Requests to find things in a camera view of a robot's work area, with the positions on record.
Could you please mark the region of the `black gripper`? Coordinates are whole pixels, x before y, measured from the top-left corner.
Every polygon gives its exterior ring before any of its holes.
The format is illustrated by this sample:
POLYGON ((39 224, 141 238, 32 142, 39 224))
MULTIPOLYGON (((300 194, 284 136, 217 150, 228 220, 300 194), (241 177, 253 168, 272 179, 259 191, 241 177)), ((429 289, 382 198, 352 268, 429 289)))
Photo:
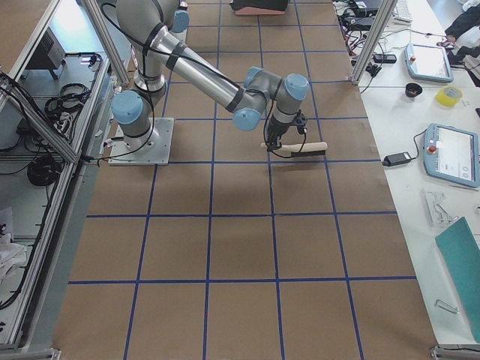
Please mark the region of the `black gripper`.
POLYGON ((282 147, 281 137, 291 128, 297 129, 298 134, 305 135, 306 118, 301 110, 299 110, 288 122, 280 121, 278 115, 272 115, 268 120, 266 131, 266 148, 268 152, 273 152, 275 149, 282 147))

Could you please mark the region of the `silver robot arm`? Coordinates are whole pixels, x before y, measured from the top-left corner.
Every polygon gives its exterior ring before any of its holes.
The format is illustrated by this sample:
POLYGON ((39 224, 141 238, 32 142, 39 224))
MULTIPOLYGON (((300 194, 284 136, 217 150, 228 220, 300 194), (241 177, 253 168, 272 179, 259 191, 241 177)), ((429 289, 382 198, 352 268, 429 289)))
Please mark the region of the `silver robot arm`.
POLYGON ((162 69, 167 68, 232 113, 233 123, 243 131, 255 129, 266 108, 274 106, 264 132, 270 152, 281 147, 281 138, 290 128, 306 134, 301 105, 309 82, 304 76, 281 77, 251 67, 244 84, 237 85, 173 35, 179 10, 179 1, 117 1, 118 29, 130 41, 139 62, 137 85, 144 89, 161 85, 162 69))
POLYGON ((180 1, 173 15, 171 31, 175 34, 180 34, 187 30, 189 23, 188 3, 186 1, 180 1))

